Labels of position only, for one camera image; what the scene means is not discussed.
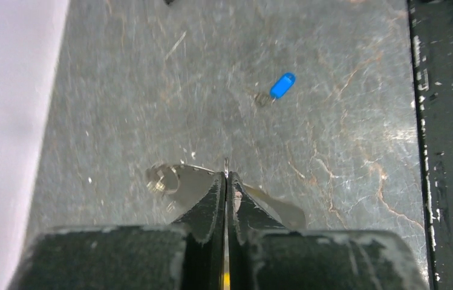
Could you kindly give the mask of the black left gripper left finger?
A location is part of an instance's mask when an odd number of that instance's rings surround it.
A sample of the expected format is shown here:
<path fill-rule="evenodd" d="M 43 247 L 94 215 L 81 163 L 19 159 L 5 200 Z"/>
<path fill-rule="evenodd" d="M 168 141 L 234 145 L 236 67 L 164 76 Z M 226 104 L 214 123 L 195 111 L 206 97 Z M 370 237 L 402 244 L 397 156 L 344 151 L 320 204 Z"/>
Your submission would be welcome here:
<path fill-rule="evenodd" d="M 24 253 L 10 289 L 221 289 L 226 177 L 167 225 L 60 227 Z"/>

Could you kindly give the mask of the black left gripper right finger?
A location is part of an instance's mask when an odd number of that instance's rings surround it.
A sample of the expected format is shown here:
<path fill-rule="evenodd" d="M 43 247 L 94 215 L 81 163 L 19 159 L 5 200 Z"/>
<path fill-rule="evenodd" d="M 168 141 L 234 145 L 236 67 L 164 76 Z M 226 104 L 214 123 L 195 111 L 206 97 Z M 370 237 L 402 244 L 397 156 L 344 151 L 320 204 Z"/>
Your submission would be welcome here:
<path fill-rule="evenodd" d="M 232 289 L 426 289 L 409 246 L 380 230 L 290 230 L 227 179 Z"/>

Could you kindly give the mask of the blue tagged key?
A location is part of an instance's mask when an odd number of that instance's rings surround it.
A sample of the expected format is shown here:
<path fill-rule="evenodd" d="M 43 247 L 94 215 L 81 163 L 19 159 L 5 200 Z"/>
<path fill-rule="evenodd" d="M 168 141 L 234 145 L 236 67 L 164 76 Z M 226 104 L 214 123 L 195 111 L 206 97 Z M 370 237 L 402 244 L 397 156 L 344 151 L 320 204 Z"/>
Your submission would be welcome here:
<path fill-rule="evenodd" d="M 255 103 L 260 106 L 271 104 L 282 98 L 294 85 L 296 77 L 291 72 L 284 73 L 269 89 L 268 92 L 258 92 L 255 95 Z"/>

